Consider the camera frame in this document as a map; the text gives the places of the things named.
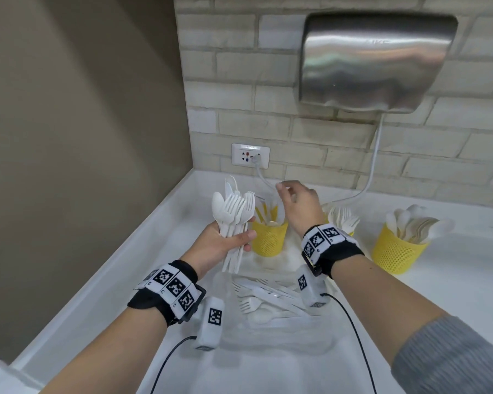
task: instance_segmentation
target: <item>white brick wall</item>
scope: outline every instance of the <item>white brick wall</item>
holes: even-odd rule
[[[493,0],[175,0],[193,163],[269,146],[265,175],[361,189],[378,115],[297,101],[304,20],[321,9],[453,13],[459,26],[420,107],[385,117],[371,190],[493,206]]]

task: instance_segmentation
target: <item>person's left arm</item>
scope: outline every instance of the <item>person's left arm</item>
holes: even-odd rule
[[[180,258],[201,279],[227,252],[247,243],[255,231],[223,238],[214,222],[199,235]],[[94,341],[82,350],[40,394],[128,394],[135,393],[157,353],[167,329],[156,308],[127,308]]]

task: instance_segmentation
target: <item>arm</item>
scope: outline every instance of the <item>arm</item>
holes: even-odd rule
[[[325,217],[315,191],[276,185],[303,236]],[[331,276],[407,393],[493,393],[493,345],[361,255],[334,263]]]
[[[217,223],[208,225],[181,257],[199,279],[231,249],[256,237],[247,231],[222,238]],[[156,308],[127,308],[41,391],[41,394],[135,393],[164,335],[166,321]]]

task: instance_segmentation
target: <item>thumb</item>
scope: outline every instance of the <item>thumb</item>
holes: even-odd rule
[[[287,207],[288,204],[292,202],[289,189],[283,185],[281,182],[276,184],[277,193],[279,194],[281,200],[283,201],[283,206]]]
[[[236,247],[240,247],[249,243],[253,238],[257,236],[257,232],[250,230],[243,232],[242,234],[237,234],[235,236],[231,236],[230,238],[225,238],[225,248],[226,251],[235,249]]]

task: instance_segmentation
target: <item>electrical outlet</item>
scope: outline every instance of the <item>electrical outlet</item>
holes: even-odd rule
[[[261,158],[262,169],[269,168],[270,148],[244,144],[232,144],[232,164],[256,168],[252,157]]]

